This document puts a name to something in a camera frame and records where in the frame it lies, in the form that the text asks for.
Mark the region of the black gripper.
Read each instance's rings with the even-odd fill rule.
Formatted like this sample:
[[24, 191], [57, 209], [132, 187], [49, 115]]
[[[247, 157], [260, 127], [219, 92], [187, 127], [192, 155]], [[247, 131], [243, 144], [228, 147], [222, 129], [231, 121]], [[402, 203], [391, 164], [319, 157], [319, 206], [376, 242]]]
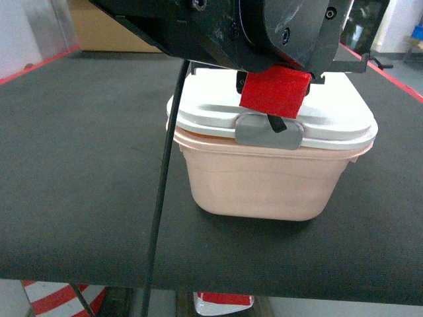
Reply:
[[363, 73], [367, 58], [336, 61], [351, 1], [96, 0], [95, 7], [163, 53], [259, 73], [281, 65], [311, 74]]

